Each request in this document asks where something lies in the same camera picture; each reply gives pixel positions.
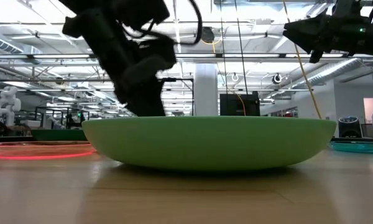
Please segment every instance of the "white column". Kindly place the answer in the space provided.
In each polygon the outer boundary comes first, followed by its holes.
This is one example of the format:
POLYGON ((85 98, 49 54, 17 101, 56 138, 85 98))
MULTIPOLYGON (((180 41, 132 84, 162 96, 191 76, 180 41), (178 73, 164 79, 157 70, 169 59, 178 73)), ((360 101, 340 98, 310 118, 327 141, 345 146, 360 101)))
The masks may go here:
POLYGON ((196 64, 195 116, 218 116, 216 64, 196 64))

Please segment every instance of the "wooden table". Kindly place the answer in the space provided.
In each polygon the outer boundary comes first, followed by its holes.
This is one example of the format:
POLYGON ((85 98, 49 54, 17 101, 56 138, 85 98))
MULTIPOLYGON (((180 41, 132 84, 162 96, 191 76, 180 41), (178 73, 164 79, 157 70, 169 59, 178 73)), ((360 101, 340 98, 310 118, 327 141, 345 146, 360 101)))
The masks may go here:
POLYGON ((97 154, 0 161, 0 224, 373 224, 373 155, 324 151, 287 169, 192 175, 97 154))

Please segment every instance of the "ceiling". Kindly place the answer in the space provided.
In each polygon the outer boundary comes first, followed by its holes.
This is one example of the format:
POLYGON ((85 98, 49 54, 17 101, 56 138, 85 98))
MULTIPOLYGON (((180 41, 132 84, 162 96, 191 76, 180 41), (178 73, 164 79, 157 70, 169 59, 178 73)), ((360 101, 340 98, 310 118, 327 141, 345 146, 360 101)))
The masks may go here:
MULTIPOLYGON (((185 54, 295 54, 294 44, 282 36, 283 25, 287 22, 287 16, 281 0, 257 1, 236 0, 199 0, 196 1, 202 17, 203 25, 211 27, 216 37, 214 46, 200 42, 195 46, 175 46, 179 55, 185 54)), ((169 35, 175 40, 192 42, 197 28, 196 15, 188 0, 165 0, 170 11, 170 17, 162 24, 154 26, 153 30, 169 35)), ((304 19, 307 15, 315 16, 319 12, 332 6, 332 1, 315 0, 289 0, 287 1, 288 15, 291 21, 304 19)), ((368 15, 371 7, 362 9, 362 15, 368 15)), ((75 14, 62 5, 58 0, 0 0, 0 39, 20 49, 33 46, 35 54, 92 54, 91 49, 83 38, 75 39, 62 34, 65 16, 73 17, 75 14)), ((0 55, 9 55, 9 52, 0 49, 0 55)), ((20 88, 42 89, 36 91, 36 96, 59 103, 109 103, 116 101, 116 97, 110 92, 97 93, 88 96, 77 89, 82 87, 97 89, 111 89, 113 85, 105 75, 96 60, 90 58, 46 58, 39 60, 38 64, 22 60, 2 58, 0 59, 0 79, 17 80, 55 80, 64 78, 64 83, 35 82, 19 85, 20 88), (67 89, 68 92, 55 90, 67 89)), ((329 58, 335 61, 321 61, 317 64, 304 63, 307 73, 314 72, 327 62, 340 62, 343 58, 329 58)), ((182 60, 170 70, 160 72, 160 78, 177 77, 193 78, 195 64, 202 63, 196 59, 182 60)), ((244 88, 244 77, 248 88, 273 89, 281 88, 298 81, 302 77, 300 65, 295 58, 278 59, 269 55, 268 58, 205 60, 204 63, 217 63, 219 74, 219 87, 227 79, 232 88, 244 88), (281 85, 272 84, 272 77, 280 74, 288 79, 283 79, 281 85)), ((0 88, 6 83, 0 82, 0 88)), ((165 88, 173 88, 178 91, 164 91, 163 98, 170 102, 171 99, 190 99, 190 87, 183 82, 167 83, 165 88)), ((115 103, 115 108, 98 105, 100 109, 122 110, 122 105, 115 103)), ((177 101, 165 103, 169 114, 174 111, 191 110, 191 101, 177 101)))

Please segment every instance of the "green bowl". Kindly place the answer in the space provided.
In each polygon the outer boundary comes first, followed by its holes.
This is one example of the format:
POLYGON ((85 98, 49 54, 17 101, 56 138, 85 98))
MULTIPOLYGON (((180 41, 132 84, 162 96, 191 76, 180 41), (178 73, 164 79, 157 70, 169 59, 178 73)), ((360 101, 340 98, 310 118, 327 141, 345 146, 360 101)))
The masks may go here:
POLYGON ((85 121, 97 151, 125 164, 185 171, 242 171, 303 162, 326 148, 336 123, 243 116, 85 121))
POLYGON ((32 136, 38 141, 87 141, 83 130, 32 130, 32 136))

